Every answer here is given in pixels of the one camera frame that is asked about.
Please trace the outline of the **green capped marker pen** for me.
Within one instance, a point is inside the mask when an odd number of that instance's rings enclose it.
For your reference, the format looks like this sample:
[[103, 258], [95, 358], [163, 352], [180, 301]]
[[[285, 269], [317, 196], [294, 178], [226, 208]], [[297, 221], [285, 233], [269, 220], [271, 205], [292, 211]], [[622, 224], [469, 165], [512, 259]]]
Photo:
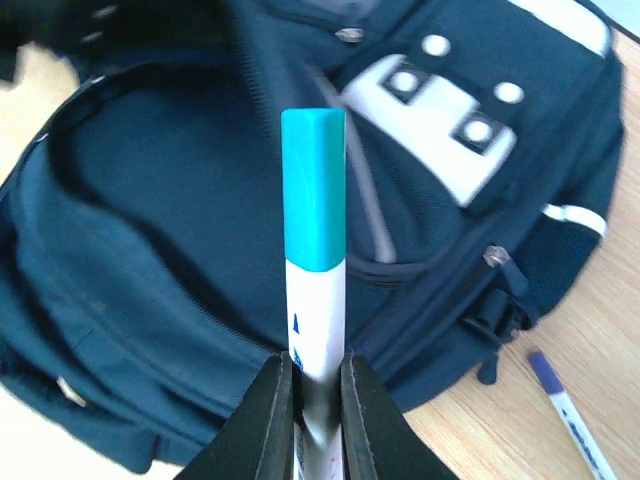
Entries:
[[341, 109], [281, 114], [288, 346], [300, 376], [296, 479], [344, 476], [340, 366], [346, 315], [346, 120]]

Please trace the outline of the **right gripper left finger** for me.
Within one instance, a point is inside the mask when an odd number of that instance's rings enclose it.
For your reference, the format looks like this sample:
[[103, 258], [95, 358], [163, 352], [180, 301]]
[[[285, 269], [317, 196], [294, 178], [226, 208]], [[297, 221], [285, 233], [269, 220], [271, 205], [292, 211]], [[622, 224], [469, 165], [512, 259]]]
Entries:
[[176, 480], [284, 480], [292, 476], [293, 364], [270, 357], [214, 440]]

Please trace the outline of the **navy blue student backpack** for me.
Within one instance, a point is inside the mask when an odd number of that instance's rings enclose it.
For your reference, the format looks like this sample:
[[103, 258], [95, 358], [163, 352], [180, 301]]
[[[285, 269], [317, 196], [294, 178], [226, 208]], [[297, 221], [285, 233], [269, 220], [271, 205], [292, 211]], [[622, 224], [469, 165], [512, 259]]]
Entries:
[[606, 234], [613, 33], [589, 1], [3, 2], [2, 80], [34, 43], [80, 85], [1, 187], [2, 383], [183, 470], [289, 354], [281, 114], [334, 108], [344, 358], [403, 416], [493, 384]]

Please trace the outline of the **purple capped marker pen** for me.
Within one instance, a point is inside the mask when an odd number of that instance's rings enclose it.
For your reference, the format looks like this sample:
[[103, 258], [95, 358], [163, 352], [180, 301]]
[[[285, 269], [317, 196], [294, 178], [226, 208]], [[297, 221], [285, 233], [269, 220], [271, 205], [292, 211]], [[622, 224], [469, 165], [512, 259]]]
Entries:
[[535, 351], [527, 356], [527, 360], [592, 476], [598, 480], [617, 480], [613, 468], [545, 355], [541, 351]]

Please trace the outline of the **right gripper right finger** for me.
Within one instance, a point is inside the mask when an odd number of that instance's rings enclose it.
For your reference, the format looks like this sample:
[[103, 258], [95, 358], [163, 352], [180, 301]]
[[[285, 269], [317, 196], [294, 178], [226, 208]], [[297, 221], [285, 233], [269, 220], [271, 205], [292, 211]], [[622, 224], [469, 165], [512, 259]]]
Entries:
[[340, 376], [343, 446], [349, 479], [457, 477], [412, 430], [365, 358], [346, 356]]

